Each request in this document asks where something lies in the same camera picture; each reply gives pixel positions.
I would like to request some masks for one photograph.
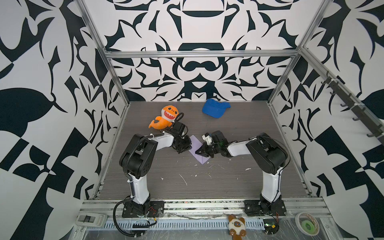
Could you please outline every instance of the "green tape roll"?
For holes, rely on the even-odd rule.
[[[313,223],[309,220],[304,220],[301,222],[301,227],[304,231],[306,231],[309,234],[314,234],[316,232],[316,228],[313,225]]]

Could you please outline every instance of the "wooden table surface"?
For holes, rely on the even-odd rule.
[[[180,122],[187,125],[189,136],[195,135],[201,142],[203,134],[217,130],[222,131],[229,142],[262,132],[282,141],[266,102],[232,102],[231,108],[218,119],[202,113],[204,103],[199,102],[132,102],[100,199],[123,199],[131,194],[127,178],[119,166],[119,158],[134,134],[158,133],[158,130],[149,129],[148,125],[169,104],[185,114]],[[156,152],[147,174],[147,184],[153,199],[254,198],[260,196],[263,175],[251,155],[226,158],[216,154],[202,165],[189,151],[177,154],[167,147]],[[281,194],[283,197],[307,196],[292,163],[281,176]]]

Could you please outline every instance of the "stuffed toy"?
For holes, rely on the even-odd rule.
[[[241,237],[247,234],[245,231],[245,219],[242,217],[237,219],[234,215],[229,215],[228,220],[229,234],[232,236],[232,239],[242,240]]]
[[[176,107],[172,105],[165,106],[163,109],[161,109],[161,116],[157,116],[155,118],[158,122],[153,120],[148,128],[153,127],[154,129],[162,130],[166,127],[169,127],[175,121],[175,118],[178,114],[179,111]]]

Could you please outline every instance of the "orange shark plush toy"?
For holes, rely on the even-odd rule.
[[[172,125],[172,122],[175,121],[175,118],[179,114],[177,108],[172,105],[165,106],[161,109],[161,116],[157,116],[155,119],[158,122],[153,120],[148,128],[153,127],[154,129],[161,130]]]

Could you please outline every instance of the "shark plush mouth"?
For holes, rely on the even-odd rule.
[[[175,116],[173,116],[172,114],[170,114],[170,113],[167,112],[167,111],[164,111],[164,116],[167,117],[167,118],[169,118],[169,119],[174,119],[174,118],[175,118]]]

